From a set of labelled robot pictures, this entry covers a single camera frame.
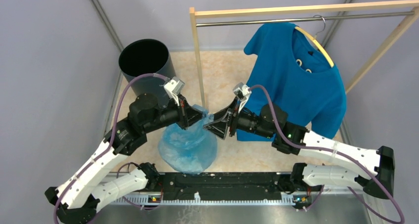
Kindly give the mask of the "black cylindrical trash bin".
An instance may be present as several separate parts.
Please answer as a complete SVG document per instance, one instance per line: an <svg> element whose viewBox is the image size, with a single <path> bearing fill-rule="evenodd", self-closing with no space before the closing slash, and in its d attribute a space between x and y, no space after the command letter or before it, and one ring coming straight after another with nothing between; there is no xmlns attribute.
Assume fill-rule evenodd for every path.
<svg viewBox="0 0 419 224"><path fill-rule="evenodd" d="M129 44L121 52L118 63L128 82L147 73L157 73L170 79L176 76L168 48L155 39L142 39ZM133 83L131 88L136 96L153 94L159 105L164 106L167 105L169 96L163 84L163 80L159 78L147 77Z"/></svg>

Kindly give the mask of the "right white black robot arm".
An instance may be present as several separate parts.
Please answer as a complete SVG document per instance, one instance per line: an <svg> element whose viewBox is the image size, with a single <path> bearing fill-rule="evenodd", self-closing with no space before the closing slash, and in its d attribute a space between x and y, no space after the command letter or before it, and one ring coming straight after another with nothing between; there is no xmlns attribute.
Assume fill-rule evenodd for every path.
<svg viewBox="0 0 419 224"><path fill-rule="evenodd" d="M394 195L394 150L388 146L366 149L321 136L303 126L287 121L287 113L268 103L259 114L243 108L234 99L214 115L204 130L221 139L244 131L262 138L272 138L272 147L284 154L321 159L343 168L341 180L355 183L365 193L380 199Z"/></svg>

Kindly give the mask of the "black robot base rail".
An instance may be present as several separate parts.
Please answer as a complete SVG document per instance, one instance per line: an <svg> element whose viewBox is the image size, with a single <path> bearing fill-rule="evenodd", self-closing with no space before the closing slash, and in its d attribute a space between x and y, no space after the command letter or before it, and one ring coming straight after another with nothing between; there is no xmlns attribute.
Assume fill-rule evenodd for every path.
<svg viewBox="0 0 419 224"><path fill-rule="evenodd" d="M310 203L321 187L293 182L289 173L230 172L163 173L153 188L134 192L130 201L140 209L183 205L295 205Z"/></svg>

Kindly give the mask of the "blue plastic trash bag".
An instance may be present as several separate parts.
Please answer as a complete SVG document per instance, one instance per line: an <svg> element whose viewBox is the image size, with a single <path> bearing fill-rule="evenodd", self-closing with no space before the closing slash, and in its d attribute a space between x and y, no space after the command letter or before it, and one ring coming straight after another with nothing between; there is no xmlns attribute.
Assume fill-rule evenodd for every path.
<svg viewBox="0 0 419 224"><path fill-rule="evenodd" d="M158 144L161 158L174 170L185 174L204 172L217 157L217 138L203 129L203 125L213 120L205 108L194 105L204 113L204 117L186 130L177 124L168 126Z"/></svg>

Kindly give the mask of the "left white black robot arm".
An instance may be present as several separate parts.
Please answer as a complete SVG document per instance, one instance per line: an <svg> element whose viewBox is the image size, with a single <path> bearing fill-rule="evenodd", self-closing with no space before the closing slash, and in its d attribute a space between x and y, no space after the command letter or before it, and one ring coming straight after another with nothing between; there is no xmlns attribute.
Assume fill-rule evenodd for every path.
<svg viewBox="0 0 419 224"><path fill-rule="evenodd" d="M147 134L169 125L187 129L206 115L188 104L185 97L171 98L165 106L150 93L141 94L130 104L126 118L115 123L85 164L64 184L49 187L47 200L54 205L56 224L87 224L113 201L136 190L152 191L158 186L159 173L151 163L102 183L120 162L147 142Z"/></svg>

